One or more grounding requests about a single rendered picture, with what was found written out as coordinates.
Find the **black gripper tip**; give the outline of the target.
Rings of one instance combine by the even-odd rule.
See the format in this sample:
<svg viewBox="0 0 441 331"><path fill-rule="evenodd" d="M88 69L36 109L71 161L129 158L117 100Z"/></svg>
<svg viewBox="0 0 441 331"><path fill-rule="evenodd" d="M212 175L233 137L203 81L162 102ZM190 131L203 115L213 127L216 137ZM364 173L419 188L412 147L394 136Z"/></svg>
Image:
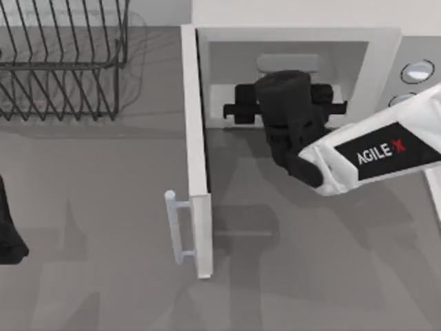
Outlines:
<svg viewBox="0 0 441 331"><path fill-rule="evenodd" d="M0 265L18 265L30 253L10 213L6 187L0 175Z"/></svg>

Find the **pale microwave oven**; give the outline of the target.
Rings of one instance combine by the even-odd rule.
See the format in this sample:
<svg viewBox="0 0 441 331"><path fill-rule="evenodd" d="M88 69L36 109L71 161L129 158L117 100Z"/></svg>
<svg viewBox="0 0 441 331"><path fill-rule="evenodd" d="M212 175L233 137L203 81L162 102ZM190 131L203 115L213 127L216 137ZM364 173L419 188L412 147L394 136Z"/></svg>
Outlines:
<svg viewBox="0 0 441 331"><path fill-rule="evenodd" d="M348 101L334 128L441 82L441 0L193 0L192 22L208 128L236 129L223 118L235 86L273 70L307 71ZM423 59L435 64L433 76L404 83L401 70Z"/></svg>

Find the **large microwave knob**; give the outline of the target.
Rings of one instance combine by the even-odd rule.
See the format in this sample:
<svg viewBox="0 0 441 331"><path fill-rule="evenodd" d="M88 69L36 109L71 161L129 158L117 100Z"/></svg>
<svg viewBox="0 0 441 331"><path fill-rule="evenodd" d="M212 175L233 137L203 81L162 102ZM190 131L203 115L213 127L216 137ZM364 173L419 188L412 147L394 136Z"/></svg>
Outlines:
<svg viewBox="0 0 441 331"><path fill-rule="evenodd" d="M414 63L408 63L400 73L400 78L407 84L419 84L430 79L435 72L435 64L423 59Z"/></svg>

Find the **small microwave knob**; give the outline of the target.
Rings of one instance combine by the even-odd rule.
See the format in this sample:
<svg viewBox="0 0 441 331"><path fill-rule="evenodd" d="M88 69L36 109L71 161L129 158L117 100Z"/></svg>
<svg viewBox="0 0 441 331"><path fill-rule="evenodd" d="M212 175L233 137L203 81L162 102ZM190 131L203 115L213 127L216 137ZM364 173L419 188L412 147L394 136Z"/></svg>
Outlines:
<svg viewBox="0 0 441 331"><path fill-rule="evenodd" d="M410 98L412 98L414 96L416 96L415 92L407 92L407 93L404 93L404 94L397 94L397 95L395 95L395 96L393 96L391 98L391 100L388 103L388 106L392 107L395 104L398 104L398 103L401 103L403 101L406 101L407 99L410 99Z"/></svg>

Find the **white microwave door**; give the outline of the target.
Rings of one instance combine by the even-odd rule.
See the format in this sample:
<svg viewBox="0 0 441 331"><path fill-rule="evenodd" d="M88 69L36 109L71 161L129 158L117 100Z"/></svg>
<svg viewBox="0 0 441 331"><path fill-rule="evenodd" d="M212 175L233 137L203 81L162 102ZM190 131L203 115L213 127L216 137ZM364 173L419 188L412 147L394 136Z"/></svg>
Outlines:
<svg viewBox="0 0 441 331"><path fill-rule="evenodd" d="M185 140L187 175L192 215L194 259L199 279L210 279L214 273L212 200L208 188L203 127L203 102L198 64L196 28L182 25L181 55L185 104Z"/></svg>

